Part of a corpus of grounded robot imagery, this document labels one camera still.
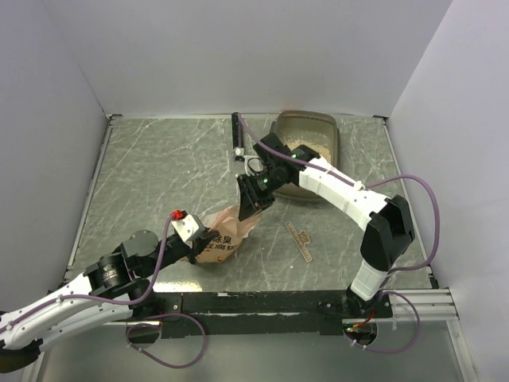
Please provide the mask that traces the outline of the orange cat litter bag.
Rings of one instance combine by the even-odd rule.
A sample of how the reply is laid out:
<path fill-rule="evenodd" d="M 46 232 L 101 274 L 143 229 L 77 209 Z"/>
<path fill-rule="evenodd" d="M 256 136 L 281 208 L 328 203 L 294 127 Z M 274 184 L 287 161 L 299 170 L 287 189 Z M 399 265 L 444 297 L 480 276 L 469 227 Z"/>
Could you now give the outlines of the orange cat litter bag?
<path fill-rule="evenodd" d="M 238 215 L 239 207 L 231 206 L 200 218 L 205 227 L 212 228 L 219 235 L 196 256 L 196 263 L 222 263 L 239 249 L 262 219 L 261 213 L 242 221 L 238 219 Z"/>

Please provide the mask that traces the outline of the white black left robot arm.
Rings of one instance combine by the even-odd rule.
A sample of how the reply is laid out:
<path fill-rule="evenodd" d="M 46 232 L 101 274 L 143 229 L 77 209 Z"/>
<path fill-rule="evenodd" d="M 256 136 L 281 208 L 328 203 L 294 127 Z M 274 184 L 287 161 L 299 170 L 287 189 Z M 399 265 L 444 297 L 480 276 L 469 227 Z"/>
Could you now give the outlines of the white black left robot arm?
<path fill-rule="evenodd" d="M 59 290 L 3 313 L 1 371 L 23 369 L 59 340 L 104 323 L 153 317 L 160 309 L 152 284 L 158 272 L 182 259 L 195 261 L 218 235 L 206 231 L 187 244 L 178 234 L 159 240 L 137 231 Z"/>

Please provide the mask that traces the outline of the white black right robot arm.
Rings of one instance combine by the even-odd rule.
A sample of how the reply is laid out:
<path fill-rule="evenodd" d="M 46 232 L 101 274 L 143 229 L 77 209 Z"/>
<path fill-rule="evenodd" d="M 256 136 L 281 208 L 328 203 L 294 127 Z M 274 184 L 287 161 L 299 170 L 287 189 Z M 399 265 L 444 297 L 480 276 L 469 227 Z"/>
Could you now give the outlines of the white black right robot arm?
<path fill-rule="evenodd" d="M 293 184 L 315 193 L 350 217 L 363 231 L 362 262 L 347 288 L 347 306 L 356 317 L 368 315 L 396 260 L 414 242 L 414 225 L 407 200 L 369 190 L 341 173 L 315 150 L 300 145 L 291 150 L 270 133 L 254 145 L 262 170 L 237 177 L 239 220 L 268 209 L 274 192 Z"/>

